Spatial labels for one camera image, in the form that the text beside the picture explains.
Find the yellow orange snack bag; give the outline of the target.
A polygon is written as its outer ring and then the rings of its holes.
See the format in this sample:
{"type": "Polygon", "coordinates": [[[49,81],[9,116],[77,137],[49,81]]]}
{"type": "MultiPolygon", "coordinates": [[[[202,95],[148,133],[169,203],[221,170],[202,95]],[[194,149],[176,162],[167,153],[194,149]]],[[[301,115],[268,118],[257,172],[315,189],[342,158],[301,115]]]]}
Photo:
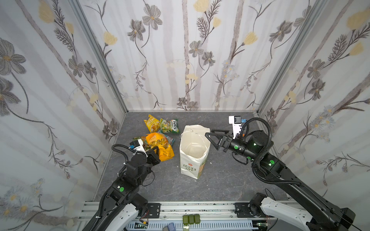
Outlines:
{"type": "Polygon", "coordinates": [[[158,147],[161,161],[167,161],[174,157],[172,146],[163,134],[158,132],[150,133],[145,139],[151,148],[158,147]]]}

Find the white paper shopping bag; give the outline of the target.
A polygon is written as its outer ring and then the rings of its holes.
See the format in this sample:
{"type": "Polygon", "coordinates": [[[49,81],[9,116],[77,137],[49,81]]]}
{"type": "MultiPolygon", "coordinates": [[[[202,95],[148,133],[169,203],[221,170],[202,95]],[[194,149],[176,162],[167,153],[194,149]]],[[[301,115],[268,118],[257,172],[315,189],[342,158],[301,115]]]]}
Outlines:
{"type": "Polygon", "coordinates": [[[205,134],[210,129],[201,125],[186,125],[180,141],[180,171],[181,174],[199,179],[201,176],[211,143],[205,134]]]}

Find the yellow chips snack bag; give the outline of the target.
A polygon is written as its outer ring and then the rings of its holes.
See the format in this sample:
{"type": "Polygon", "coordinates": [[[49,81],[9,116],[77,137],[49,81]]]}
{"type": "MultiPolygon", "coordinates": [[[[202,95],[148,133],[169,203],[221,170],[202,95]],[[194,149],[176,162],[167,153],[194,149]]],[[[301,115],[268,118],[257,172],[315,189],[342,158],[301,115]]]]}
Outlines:
{"type": "Polygon", "coordinates": [[[150,133],[158,132],[161,129],[160,121],[151,114],[148,115],[148,119],[144,120],[144,123],[150,133]]]}

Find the green Fox's candy bag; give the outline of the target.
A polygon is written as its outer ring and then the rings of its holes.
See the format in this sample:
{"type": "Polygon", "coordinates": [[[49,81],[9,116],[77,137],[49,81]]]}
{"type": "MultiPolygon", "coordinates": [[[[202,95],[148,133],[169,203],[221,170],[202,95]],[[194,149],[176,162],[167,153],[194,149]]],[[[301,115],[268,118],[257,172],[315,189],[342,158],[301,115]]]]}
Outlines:
{"type": "Polygon", "coordinates": [[[160,130],[162,133],[174,133],[179,134],[180,129],[178,127],[178,120],[171,119],[171,120],[164,120],[160,119],[160,130]]]}

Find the teal candy snack bag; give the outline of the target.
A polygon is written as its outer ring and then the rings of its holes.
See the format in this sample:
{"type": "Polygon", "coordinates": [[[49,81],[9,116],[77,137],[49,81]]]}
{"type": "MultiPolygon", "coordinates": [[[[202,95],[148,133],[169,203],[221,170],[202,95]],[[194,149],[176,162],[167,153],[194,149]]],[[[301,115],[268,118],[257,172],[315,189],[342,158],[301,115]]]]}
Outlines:
{"type": "Polygon", "coordinates": [[[173,145],[174,144],[174,141],[175,141],[175,139],[174,138],[172,138],[172,137],[170,137],[170,136],[168,136],[168,135],[164,135],[165,136],[165,138],[168,140],[168,143],[170,144],[170,145],[173,145]]]}

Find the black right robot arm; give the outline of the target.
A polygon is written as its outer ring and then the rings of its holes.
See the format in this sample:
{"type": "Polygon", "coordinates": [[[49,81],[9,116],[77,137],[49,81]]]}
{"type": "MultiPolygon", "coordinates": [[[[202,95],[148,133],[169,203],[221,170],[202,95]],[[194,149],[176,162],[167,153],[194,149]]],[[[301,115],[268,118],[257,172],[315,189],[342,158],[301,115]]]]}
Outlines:
{"type": "Polygon", "coordinates": [[[222,130],[207,132],[205,137],[217,150],[246,158],[257,179],[278,186],[301,206],[301,209],[293,208],[257,193],[249,202],[252,216],[275,217],[304,231],[348,231],[353,226],[356,215],[352,210],[340,208],[320,196],[277,157],[269,153],[261,155],[265,147],[270,148],[268,135],[263,131],[254,131],[248,141],[222,130]]]}

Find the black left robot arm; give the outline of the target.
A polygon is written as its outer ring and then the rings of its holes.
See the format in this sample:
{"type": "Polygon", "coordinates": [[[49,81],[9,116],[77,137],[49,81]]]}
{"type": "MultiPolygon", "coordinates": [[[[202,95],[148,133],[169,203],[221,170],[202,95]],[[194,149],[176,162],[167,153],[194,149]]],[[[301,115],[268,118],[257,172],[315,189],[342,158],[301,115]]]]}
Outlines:
{"type": "Polygon", "coordinates": [[[138,192],[144,186],[146,177],[152,173],[153,166],[161,162],[159,148],[147,153],[131,147],[115,144],[112,151],[125,157],[123,168],[100,199],[98,209],[84,231],[124,231],[137,217],[148,215],[148,200],[138,192]]]}

